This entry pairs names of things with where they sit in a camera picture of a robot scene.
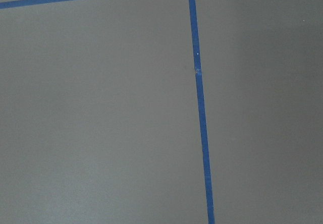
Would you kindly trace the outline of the long blue tape strip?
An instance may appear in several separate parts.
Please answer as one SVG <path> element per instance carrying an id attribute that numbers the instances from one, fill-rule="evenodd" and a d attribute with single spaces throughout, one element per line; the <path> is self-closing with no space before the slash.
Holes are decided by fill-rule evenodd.
<path id="1" fill-rule="evenodd" d="M 212 179 L 211 179 L 211 169 L 210 169 L 210 159 L 209 159 L 205 102 L 204 102 L 204 90 L 203 90 L 203 77 L 202 77 L 201 59 L 200 59 L 200 45 L 199 45 L 198 23 L 197 23 L 196 0 L 188 0 L 188 2 L 189 2 L 189 12 L 190 12 L 192 48 L 193 48 L 198 115 L 199 115 L 201 147 L 202 147 L 207 219 L 208 219 L 208 223 L 215 223 Z"/>

